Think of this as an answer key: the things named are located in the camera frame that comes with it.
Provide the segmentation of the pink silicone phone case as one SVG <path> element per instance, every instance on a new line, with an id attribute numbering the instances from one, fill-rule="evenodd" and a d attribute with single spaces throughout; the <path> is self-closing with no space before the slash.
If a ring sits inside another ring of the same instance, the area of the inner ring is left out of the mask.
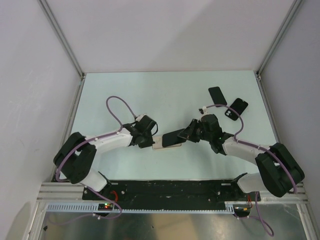
<path id="1" fill-rule="evenodd" d="M 182 146 L 182 144 L 179 143 L 179 144 L 174 144 L 174 145 L 164 147 L 162 136 L 153 136 L 153 141 L 154 141 L 154 144 L 152 145 L 152 149 L 155 151 L 164 150 L 164 149 L 174 149 Z"/>

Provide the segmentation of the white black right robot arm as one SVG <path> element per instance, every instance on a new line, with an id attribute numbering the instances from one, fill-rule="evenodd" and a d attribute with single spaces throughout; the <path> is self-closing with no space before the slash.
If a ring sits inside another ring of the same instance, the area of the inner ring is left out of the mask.
<path id="1" fill-rule="evenodd" d="M 236 139 L 222 130 L 214 114 L 193 119 L 177 136 L 193 143 L 206 141 L 216 154 L 237 157 L 257 166 L 257 173 L 244 173 L 235 179 L 231 194 L 238 201 L 260 191 L 281 198 L 296 193 L 297 185 L 305 179 L 304 171 L 284 144 L 258 145 Z"/>

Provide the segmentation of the black smartphone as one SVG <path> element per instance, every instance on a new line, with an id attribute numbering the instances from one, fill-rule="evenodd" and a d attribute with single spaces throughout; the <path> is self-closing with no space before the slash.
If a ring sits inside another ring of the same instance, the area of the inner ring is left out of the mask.
<path id="1" fill-rule="evenodd" d="M 181 144 L 181 143 L 179 143 L 179 138 L 178 138 L 179 130 L 164 134 L 162 136 L 162 146 L 168 147 L 168 146 L 172 146 L 172 145 L 176 145 L 176 144 Z"/>

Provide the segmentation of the black phone case with holes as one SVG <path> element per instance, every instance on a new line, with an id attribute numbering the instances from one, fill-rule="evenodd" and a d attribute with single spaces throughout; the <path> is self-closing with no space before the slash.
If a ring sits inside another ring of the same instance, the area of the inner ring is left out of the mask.
<path id="1" fill-rule="evenodd" d="M 245 100 L 236 98 L 229 107 L 233 109 L 239 116 L 241 116 L 241 114 L 246 110 L 248 106 L 249 104 Z M 237 121 L 239 119 L 239 116 L 234 111 L 228 108 L 225 111 L 224 115 L 233 121 Z"/>

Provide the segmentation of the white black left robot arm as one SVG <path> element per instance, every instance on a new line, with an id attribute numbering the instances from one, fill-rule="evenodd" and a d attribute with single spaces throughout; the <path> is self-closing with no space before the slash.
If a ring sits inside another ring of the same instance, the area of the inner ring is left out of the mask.
<path id="1" fill-rule="evenodd" d="M 143 114 L 136 117 L 133 123 L 124 124 L 119 131 L 100 136 L 89 137 L 74 132 L 53 159 L 57 167 L 56 175 L 62 173 L 71 184 L 82 184 L 93 190 L 99 199 L 107 199 L 111 194 L 111 182 L 93 168 L 94 158 L 122 147 L 151 147 L 155 143 L 153 128 L 158 128 L 156 121 Z"/>

